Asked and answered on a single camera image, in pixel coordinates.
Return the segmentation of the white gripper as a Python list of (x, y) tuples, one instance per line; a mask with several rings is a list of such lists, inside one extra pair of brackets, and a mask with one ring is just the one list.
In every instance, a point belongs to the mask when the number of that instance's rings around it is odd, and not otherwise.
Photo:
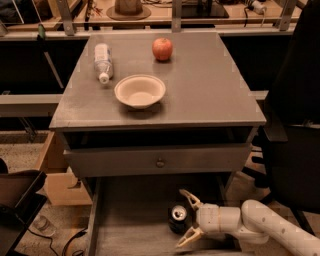
[(177, 248), (199, 240), (204, 233), (231, 233), (240, 228), (241, 211), (239, 208), (203, 204), (198, 197), (185, 189), (180, 189), (179, 193), (188, 200), (193, 210), (197, 210), (196, 221), (199, 228), (190, 227), (176, 244)]

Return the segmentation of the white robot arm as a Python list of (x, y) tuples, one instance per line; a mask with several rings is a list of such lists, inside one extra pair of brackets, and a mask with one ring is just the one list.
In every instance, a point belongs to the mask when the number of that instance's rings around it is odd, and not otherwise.
[(319, 238), (282, 218), (257, 200), (246, 200), (241, 207), (224, 207), (203, 203), (185, 189), (179, 192), (195, 211), (196, 226), (186, 231), (177, 243), (177, 248), (203, 236), (224, 233), (252, 244), (264, 244), (272, 237), (294, 256), (320, 256)]

